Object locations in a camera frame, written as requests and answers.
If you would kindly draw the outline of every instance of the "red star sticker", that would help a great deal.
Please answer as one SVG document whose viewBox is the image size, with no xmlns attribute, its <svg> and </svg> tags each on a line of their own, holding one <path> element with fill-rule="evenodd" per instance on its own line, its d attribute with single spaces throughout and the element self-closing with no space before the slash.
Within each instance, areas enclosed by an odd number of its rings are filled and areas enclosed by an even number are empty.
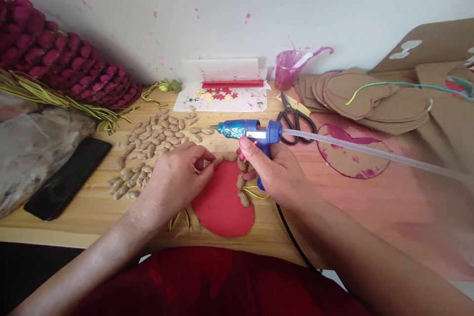
<svg viewBox="0 0 474 316">
<path fill-rule="evenodd" d="M 222 94 L 219 94 L 219 95 L 214 95 L 214 99 L 218 99 L 218 100 L 224 100 L 226 97 Z"/>
</svg>

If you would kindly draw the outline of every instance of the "black cable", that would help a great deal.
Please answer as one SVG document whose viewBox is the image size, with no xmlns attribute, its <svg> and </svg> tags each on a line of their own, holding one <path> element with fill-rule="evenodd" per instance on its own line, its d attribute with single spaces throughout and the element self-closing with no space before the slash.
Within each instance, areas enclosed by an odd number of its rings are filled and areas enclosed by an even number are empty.
<svg viewBox="0 0 474 316">
<path fill-rule="evenodd" d="M 290 239 L 293 242 L 293 245 L 295 246 L 296 250 L 300 254 L 301 258 L 303 258 L 303 260 L 305 261 L 308 268 L 310 270 L 314 271 L 314 272 L 321 273 L 318 269 L 316 269 L 314 267 L 314 265 L 311 264 L 310 260 L 308 259 L 308 257 L 306 256 L 306 254 L 303 252 L 300 245 L 296 241 L 295 236 L 293 236 L 293 233 L 291 232 L 290 227 L 288 226 L 288 224 L 286 222 L 285 216 L 283 215 L 283 212 L 281 211 L 280 205 L 276 204 L 276 209 L 278 210 L 278 214 L 280 215 L 281 221 L 283 222 L 283 225 L 285 226 L 286 232 L 290 236 Z"/>
</svg>

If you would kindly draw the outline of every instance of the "pink plastic cup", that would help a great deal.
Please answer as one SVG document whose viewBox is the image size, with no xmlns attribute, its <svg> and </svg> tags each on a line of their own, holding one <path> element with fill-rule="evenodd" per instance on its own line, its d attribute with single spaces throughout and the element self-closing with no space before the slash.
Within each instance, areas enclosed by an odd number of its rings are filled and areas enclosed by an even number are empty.
<svg viewBox="0 0 474 316">
<path fill-rule="evenodd" d="M 304 65 L 295 69 L 292 69 L 292 67 L 304 55 L 304 53 L 297 50 L 288 50 L 276 56 L 275 88 L 277 90 L 286 91 L 291 88 L 293 82 L 298 78 L 301 70 L 304 68 Z"/>
</svg>

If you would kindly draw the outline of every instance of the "fingernail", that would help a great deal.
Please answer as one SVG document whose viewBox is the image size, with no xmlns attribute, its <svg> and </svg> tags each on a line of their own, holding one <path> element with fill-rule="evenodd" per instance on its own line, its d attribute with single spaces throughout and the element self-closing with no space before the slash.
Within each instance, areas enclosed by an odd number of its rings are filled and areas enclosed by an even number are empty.
<svg viewBox="0 0 474 316">
<path fill-rule="evenodd" d="M 241 137 L 238 140 L 238 144 L 242 147 L 242 149 L 248 149 L 252 142 L 247 137 Z"/>
</svg>

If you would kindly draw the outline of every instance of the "red clothing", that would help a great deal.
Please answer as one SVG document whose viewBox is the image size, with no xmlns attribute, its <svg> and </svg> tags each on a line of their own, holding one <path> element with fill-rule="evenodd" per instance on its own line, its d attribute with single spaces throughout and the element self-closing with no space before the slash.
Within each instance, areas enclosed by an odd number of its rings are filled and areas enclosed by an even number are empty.
<svg viewBox="0 0 474 316">
<path fill-rule="evenodd" d="M 160 251 L 97 287 L 78 315 L 369 315 L 337 283 L 281 259 L 213 247 Z"/>
</svg>

